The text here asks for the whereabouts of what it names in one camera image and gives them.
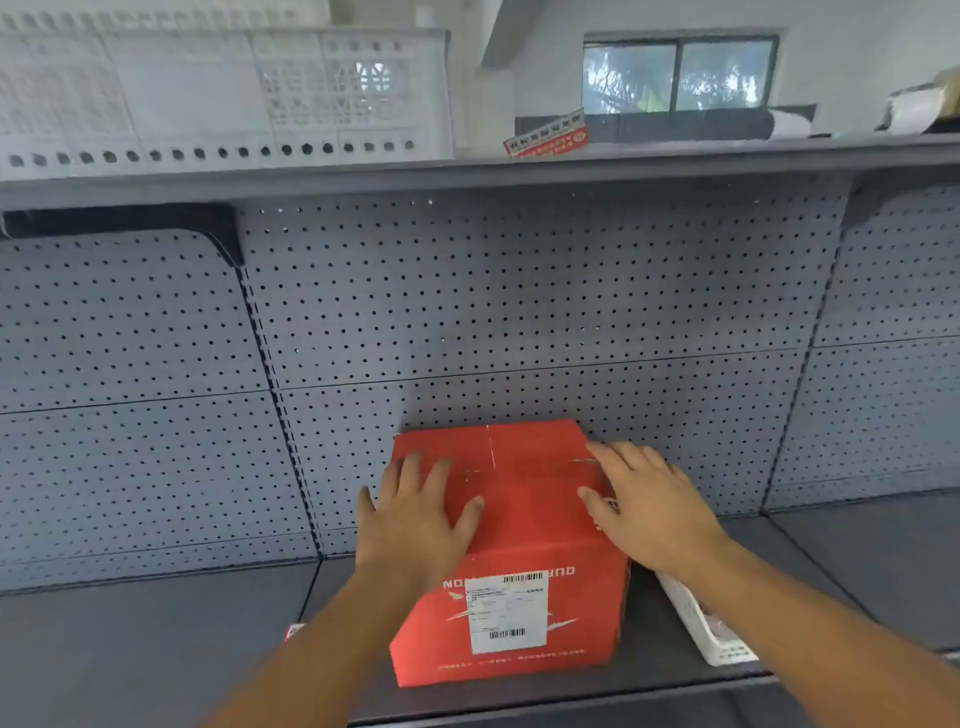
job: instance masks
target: perforated metal panel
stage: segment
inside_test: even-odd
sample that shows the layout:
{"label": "perforated metal panel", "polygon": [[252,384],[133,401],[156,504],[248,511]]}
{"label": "perforated metal panel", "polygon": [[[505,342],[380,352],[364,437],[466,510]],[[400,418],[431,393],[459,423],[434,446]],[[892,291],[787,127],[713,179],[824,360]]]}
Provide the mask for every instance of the perforated metal panel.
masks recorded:
{"label": "perforated metal panel", "polygon": [[817,345],[960,333],[960,187],[901,195],[846,232]]}
{"label": "perforated metal panel", "polygon": [[847,181],[743,177],[243,205],[282,388],[805,347]]}
{"label": "perforated metal panel", "polygon": [[234,272],[203,237],[0,241],[0,412],[266,389]]}
{"label": "perforated metal panel", "polygon": [[0,458],[0,565],[309,529],[269,393],[3,415]]}
{"label": "perforated metal panel", "polygon": [[960,337],[815,349],[770,503],[875,495],[863,476],[960,465],[958,431]]}
{"label": "perforated metal panel", "polygon": [[353,553],[357,549],[357,529],[338,528],[320,532],[321,547],[326,555]]}
{"label": "perforated metal panel", "polygon": [[0,565],[0,591],[216,569],[264,561],[311,559],[316,556],[317,549],[309,533],[97,556],[74,556],[51,561]]}
{"label": "perforated metal panel", "polygon": [[770,490],[766,507],[774,511],[794,506],[829,503],[835,500],[919,493],[957,486],[960,486],[960,472],[956,466],[855,475],[835,480],[777,485]]}
{"label": "perforated metal panel", "polygon": [[284,391],[283,411],[324,532],[354,525],[356,490],[379,483],[401,430],[562,417],[592,438],[660,449],[718,512],[747,513],[759,507],[802,360],[763,352],[312,387]]}

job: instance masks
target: shelf bracket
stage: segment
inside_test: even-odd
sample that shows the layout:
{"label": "shelf bracket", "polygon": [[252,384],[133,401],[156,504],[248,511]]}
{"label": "shelf bracket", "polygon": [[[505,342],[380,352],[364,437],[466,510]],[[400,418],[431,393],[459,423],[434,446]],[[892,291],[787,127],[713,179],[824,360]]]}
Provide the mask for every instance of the shelf bracket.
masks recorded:
{"label": "shelf bracket", "polygon": [[62,237],[105,232],[185,230],[203,235],[233,268],[243,265],[233,205],[171,203],[31,209],[3,213],[0,238]]}
{"label": "shelf bracket", "polygon": [[905,192],[955,185],[960,185],[960,168],[952,165],[865,172],[853,181],[840,230],[863,225],[884,205]]}

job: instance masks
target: white plastic crate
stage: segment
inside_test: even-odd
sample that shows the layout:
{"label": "white plastic crate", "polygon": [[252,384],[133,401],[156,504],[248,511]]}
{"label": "white plastic crate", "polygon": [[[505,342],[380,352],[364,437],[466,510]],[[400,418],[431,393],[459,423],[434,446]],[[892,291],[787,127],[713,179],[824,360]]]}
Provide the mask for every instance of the white plastic crate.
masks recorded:
{"label": "white plastic crate", "polygon": [[0,33],[318,29],[327,0],[0,0]]}
{"label": "white plastic crate", "polygon": [[708,664],[719,667],[756,660],[754,651],[730,627],[717,616],[704,611],[692,591],[672,576],[659,571],[657,579]]}
{"label": "white plastic crate", "polygon": [[0,36],[0,180],[451,158],[446,41]]}

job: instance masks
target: cardboard box on shelf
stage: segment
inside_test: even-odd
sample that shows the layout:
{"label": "cardboard box on shelf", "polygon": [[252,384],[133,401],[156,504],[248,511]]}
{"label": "cardboard box on shelf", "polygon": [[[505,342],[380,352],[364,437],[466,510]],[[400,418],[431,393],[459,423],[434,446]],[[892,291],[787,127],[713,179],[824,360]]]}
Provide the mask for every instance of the cardboard box on shelf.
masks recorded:
{"label": "cardboard box on shelf", "polygon": [[608,662],[620,636],[630,562],[577,497],[612,495],[570,420],[419,430],[394,459],[423,451],[422,476],[454,463],[445,509],[487,501],[467,556],[418,602],[391,644],[401,687]]}

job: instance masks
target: wall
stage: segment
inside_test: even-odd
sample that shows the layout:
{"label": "wall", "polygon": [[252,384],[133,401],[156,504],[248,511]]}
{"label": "wall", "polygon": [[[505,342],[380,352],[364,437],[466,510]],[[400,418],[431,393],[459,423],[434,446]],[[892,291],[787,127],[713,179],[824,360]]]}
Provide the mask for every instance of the wall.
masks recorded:
{"label": "wall", "polygon": [[581,99],[584,35],[705,29],[781,34],[771,100],[818,103],[818,131],[872,127],[863,114],[872,48],[883,35],[889,0],[553,0],[514,63],[516,114],[576,109]]}
{"label": "wall", "polygon": [[565,113],[581,104],[584,36],[726,29],[775,32],[780,51],[771,103],[818,105],[816,132],[873,129],[891,91],[960,63],[954,0],[550,0],[511,68],[479,67],[492,28],[491,0],[354,0],[357,24],[410,24],[432,6],[450,29],[454,132],[461,154],[499,154],[515,116]]}

